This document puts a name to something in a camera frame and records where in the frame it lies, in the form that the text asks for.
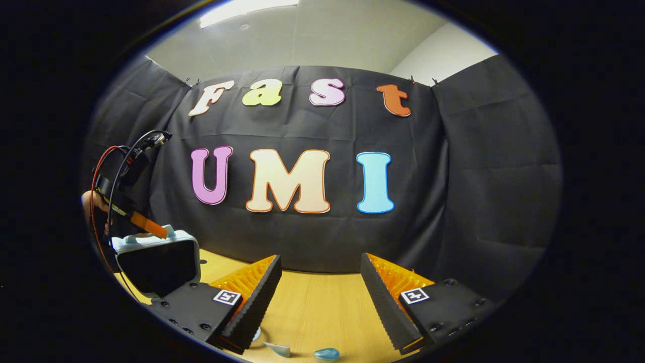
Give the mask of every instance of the blue letter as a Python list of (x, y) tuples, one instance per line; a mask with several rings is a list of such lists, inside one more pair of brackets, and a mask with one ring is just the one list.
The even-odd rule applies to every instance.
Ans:
[(388, 164), (392, 158), (383, 152), (362, 152), (356, 161), (363, 166), (363, 200), (358, 204), (363, 213), (385, 213), (394, 209), (388, 198)]

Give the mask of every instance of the yellow letter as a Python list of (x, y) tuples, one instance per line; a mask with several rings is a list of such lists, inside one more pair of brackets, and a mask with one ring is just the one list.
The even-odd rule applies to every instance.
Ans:
[(264, 79), (251, 85), (251, 90), (242, 97), (242, 103), (247, 106), (255, 106), (259, 103), (262, 106), (272, 106), (280, 101), (280, 90), (282, 82), (277, 79)]
[(267, 188), (271, 188), (278, 208), (285, 211), (291, 204), (296, 190), (300, 188), (300, 199), (293, 208), (300, 213), (325, 213), (330, 204), (324, 199), (324, 164), (329, 160), (325, 150), (306, 150), (287, 172), (280, 155), (273, 149), (259, 149), (251, 152), (255, 162), (253, 195), (246, 202), (251, 212), (268, 212), (273, 204), (267, 199)]
[(215, 104), (215, 102), (217, 102), (217, 100), (222, 96), (222, 93), (224, 93), (223, 88), (230, 90), (234, 84), (235, 84), (235, 81), (228, 81), (228, 82), (220, 83), (218, 85), (212, 85), (204, 88), (204, 94), (197, 102), (195, 108), (190, 110), (188, 115), (196, 116), (196, 115), (201, 115), (204, 112), (208, 111), (208, 102), (210, 101), (210, 103)]

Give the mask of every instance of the black fabric backdrop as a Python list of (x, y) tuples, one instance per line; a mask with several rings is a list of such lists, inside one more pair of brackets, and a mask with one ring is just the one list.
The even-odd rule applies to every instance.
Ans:
[[(249, 86), (267, 78), (282, 81), (280, 102), (243, 105)], [(340, 105), (309, 102), (311, 83), (319, 78), (343, 81)], [(204, 87), (229, 80), (235, 86), (209, 111), (188, 116)], [(432, 88), (339, 67), (254, 70), (190, 88), (149, 59), (135, 62), (115, 83), (97, 108), (83, 175), (105, 147), (167, 128), (174, 138), (156, 161), (152, 156), (154, 165), (135, 186), (137, 203), (146, 207), (149, 200), (145, 210), (156, 222), (188, 231), (208, 251), (247, 262), (279, 253), (285, 269), (327, 273), (356, 273), (360, 254), (369, 252), (502, 299), (533, 269), (553, 229), (561, 189), (555, 136), (539, 102), (502, 56)], [(389, 83), (408, 93), (402, 104), (411, 116), (385, 109), (376, 87)], [(203, 204), (192, 190), (190, 153), (223, 145), (234, 150), (226, 199)], [(276, 149), (287, 169), (307, 149), (327, 150), (331, 210), (294, 211), (298, 192), (284, 212), (275, 203), (268, 213), (246, 210), (255, 168), (249, 153), (263, 148)], [(392, 157), (388, 190), (395, 209), (388, 213), (356, 208), (363, 185), (355, 157), (366, 151)], [(211, 154), (209, 188), (214, 167)]]

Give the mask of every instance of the pink letter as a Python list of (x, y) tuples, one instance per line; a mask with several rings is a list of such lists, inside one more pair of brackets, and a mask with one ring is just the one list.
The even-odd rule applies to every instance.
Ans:
[(342, 88), (342, 81), (338, 78), (322, 78), (312, 83), (312, 94), (309, 101), (314, 106), (335, 106), (345, 100), (345, 93)]
[(215, 189), (209, 190), (204, 185), (204, 165), (208, 157), (207, 149), (195, 149), (190, 154), (193, 159), (193, 191), (197, 199), (206, 204), (219, 204), (226, 197), (228, 179), (228, 157), (233, 154), (230, 146), (220, 146), (213, 150), (217, 162), (215, 169)]

